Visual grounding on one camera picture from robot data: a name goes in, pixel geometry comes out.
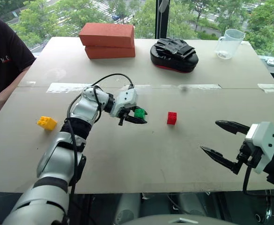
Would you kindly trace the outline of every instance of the stacked bricks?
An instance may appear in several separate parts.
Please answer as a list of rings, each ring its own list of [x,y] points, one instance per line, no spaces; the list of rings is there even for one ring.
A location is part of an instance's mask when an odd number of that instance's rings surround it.
[[[133,25],[88,22],[79,37],[89,59],[135,57]]]

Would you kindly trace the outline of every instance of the yellow lego brick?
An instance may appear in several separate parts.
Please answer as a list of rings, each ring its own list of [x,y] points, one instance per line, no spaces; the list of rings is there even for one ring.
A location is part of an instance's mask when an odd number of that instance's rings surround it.
[[[45,130],[53,130],[57,125],[57,121],[53,120],[51,117],[41,116],[37,124]]]

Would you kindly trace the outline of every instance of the measuring cup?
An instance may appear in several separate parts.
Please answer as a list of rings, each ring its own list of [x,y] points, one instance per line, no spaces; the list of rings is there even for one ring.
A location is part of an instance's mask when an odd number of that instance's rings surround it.
[[[231,59],[235,55],[237,48],[244,37],[245,33],[239,30],[226,30],[225,35],[218,39],[215,49],[217,56],[224,60]]]

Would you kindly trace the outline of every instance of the glass window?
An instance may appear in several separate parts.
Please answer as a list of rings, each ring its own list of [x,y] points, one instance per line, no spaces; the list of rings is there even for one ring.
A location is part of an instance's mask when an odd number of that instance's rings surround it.
[[[274,56],[274,0],[171,0],[167,36],[217,40],[226,29],[246,32],[258,55]]]
[[[15,0],[8,7],[5,2],[0,0],[0,18],[35,53],[51,37],[77,37],[87,22],[133,24],[136,38],[154,37],[155,0]]]

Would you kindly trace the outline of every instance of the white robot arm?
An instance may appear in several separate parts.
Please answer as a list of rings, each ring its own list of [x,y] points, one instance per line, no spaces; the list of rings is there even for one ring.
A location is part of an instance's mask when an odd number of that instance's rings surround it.
[[[82,154],[86,138],[102,111],[123,121],[144,124],[145,120],[129,116],[138,109],[137,93],[131,83],[128,90],[115,100],[99,86],[86,87],[51,146],[42,156],[35,182],[18,200],[4,225],[67,225],[69,207],[68,186],[81,178],[86,157]]]
[[[243,187],[243,192],[246,195],[249,195],[246,188],[252,168],[256,173],[262,171],[268,173],[267,181],[274,184],[274,125],[271,122],[261,122],[248,127],[226,120],[218,120],[215,123],[233,134],[240,132],[246,135],[237,155],[238,161],[236,163],[231,162],[225,159],[221,153],[208,147],[201,146],[202,150],[214,161],[230,169],[235,174],[239,173],[243,164],[248,166]]]

